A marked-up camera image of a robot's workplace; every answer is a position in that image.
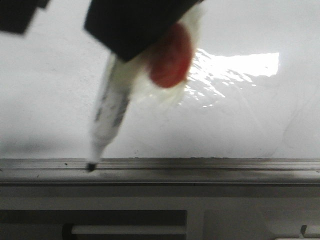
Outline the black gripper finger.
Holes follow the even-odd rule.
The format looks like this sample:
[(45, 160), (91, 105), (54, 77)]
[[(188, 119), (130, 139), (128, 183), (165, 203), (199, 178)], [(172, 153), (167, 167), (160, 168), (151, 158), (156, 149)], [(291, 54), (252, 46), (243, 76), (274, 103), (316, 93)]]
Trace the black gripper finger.
[(49, 2), (49, 0), (1, 0), (0, 31), (24, 35), (36, 9), (45, 9)]
[(199, 0), (93, 0), (84, 29), (128, 62), (160, 40)]

